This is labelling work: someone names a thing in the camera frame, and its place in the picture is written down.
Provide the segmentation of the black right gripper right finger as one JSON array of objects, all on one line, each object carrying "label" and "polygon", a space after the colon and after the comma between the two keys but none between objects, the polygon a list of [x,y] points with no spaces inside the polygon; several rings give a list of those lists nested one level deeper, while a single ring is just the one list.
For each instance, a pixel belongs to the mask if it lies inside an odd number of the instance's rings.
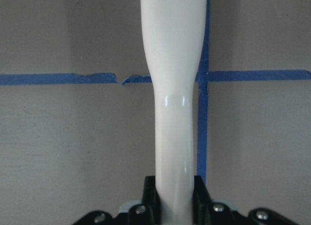
[{"label": "black right gripper right finger", "polygon": [[230,208],[221,202],[214,202],[200,176],[194,177],[193,220],[195,225],[232,225]]}]

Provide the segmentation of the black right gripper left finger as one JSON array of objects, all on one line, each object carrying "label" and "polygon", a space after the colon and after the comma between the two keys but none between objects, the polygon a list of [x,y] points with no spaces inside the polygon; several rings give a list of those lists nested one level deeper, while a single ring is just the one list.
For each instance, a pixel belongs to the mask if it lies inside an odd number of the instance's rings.
[{"label": "black right gripper left finger", "polygon": [[155,176],[145,177],[141,203],[129,209],[127,222],[128,225],[159,225],[161,223],[161,205],[156,190]]}]

